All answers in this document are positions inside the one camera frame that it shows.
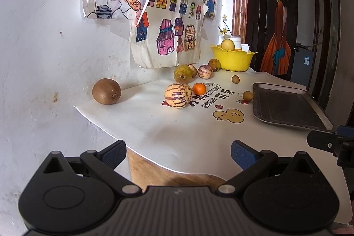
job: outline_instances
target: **white jar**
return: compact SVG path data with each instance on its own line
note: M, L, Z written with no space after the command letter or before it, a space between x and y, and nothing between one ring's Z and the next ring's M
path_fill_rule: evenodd
M239 35L224 35L224 39L231 39L235 44L235 50L242 50L241 46L241 36Z

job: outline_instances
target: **screw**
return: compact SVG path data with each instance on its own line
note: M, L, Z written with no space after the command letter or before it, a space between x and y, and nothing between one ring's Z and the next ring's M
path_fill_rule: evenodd
M139 189L140 188L134 184L125 185L122 187L122 191L125 194L135 194L135 193L139 192Z
M230 184L223 184L218 187L218 190L223 194L231 194L235 192L236 188Z

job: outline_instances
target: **ribbed gray panel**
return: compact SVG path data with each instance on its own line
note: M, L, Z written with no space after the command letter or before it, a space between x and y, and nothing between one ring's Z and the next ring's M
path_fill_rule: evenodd
M270 236L252 222L235 199L222 198L208 187L155 187L126 198L101 226L80 236ZM311 234L330 236L327 230ZM43 236L29 232L26 236Z

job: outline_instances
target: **orange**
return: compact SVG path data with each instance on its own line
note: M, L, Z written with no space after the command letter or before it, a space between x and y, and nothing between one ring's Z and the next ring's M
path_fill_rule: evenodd
M203 95L206 92L206 86L203 83L196 83L192 88L194 94Z

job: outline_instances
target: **painting of woman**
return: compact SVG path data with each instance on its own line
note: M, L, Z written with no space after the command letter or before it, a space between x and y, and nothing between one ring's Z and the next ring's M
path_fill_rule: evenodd
M287 74L291 48L286 40L287 8L290 0L277 0L275 10L275 30L264 53L261 71L272 75Z

